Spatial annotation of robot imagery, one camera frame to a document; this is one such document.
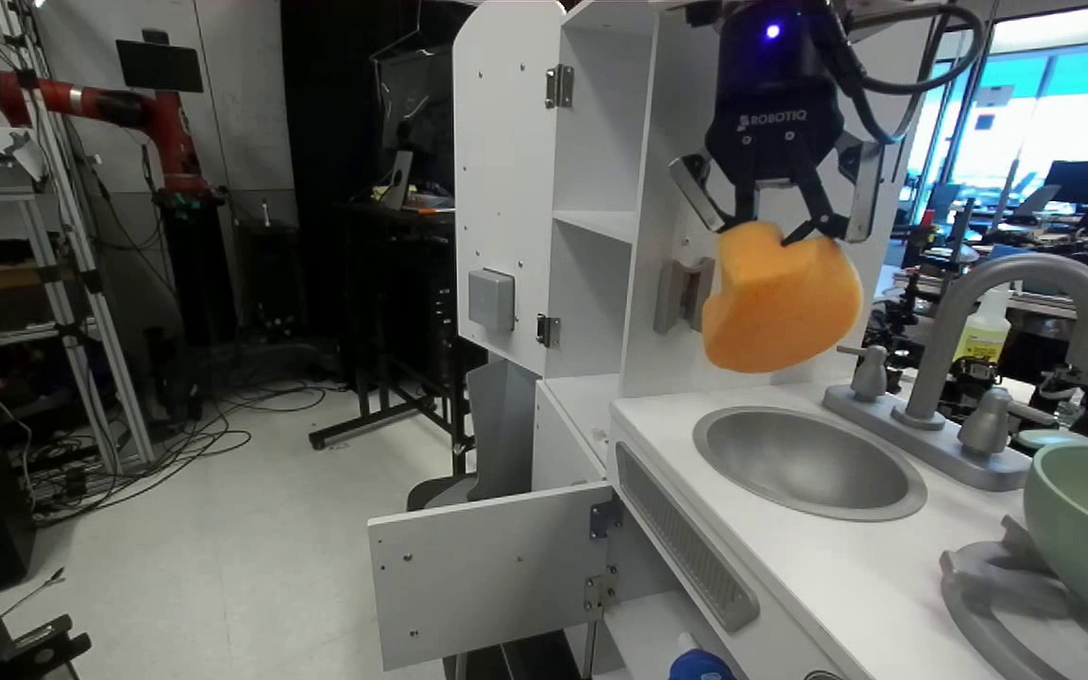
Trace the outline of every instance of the ceiling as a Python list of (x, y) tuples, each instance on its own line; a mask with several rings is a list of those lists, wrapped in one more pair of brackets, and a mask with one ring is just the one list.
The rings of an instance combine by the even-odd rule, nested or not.
[(1088, 46), (1088, 12), (1008, 20), (994, 35), (994, 54)]

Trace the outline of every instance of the orange object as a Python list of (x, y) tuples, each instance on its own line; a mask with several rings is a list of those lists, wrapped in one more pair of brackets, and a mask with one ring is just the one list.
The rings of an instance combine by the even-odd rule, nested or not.
[(770, 374), (836, 349), (863, 313), (855, 260), (831, 239), (781, 247), (770, 224), (723, 234), (723, 287), (704, 306), (715, 367)]

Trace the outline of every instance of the sink faucet handle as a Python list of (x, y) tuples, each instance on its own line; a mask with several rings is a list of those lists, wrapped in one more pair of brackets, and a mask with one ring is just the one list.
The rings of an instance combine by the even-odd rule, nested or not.
[(855, 401), (870, 401), (870, 403), (882, 401), (888, 394), (888, 349), (870, 344), (870, 349), (839, 349), (839, 352), (863, 357), (849, 378)]
[(1005, 384), (994, 384), (981, 403), (964, 418), (959, 447), (966, 456), (994, 456), (1008, 443), (1011, 396)]

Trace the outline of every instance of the open cabinet door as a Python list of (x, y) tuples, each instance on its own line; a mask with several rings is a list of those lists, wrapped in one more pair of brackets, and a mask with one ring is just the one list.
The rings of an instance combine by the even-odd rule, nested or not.
[(615, 491), (586, 483), (372, 520), (386, 668), (596, 619), (615, 514)]

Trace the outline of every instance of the stainless steel sink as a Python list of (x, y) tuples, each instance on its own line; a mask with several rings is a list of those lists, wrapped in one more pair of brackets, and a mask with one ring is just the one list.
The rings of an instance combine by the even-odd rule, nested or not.
[(715, 410), (694, 425), (694, 447), (744, 491), (801, 514), (897, 520), (926, 502), (917, 467), (829, 415), (781, 409)]

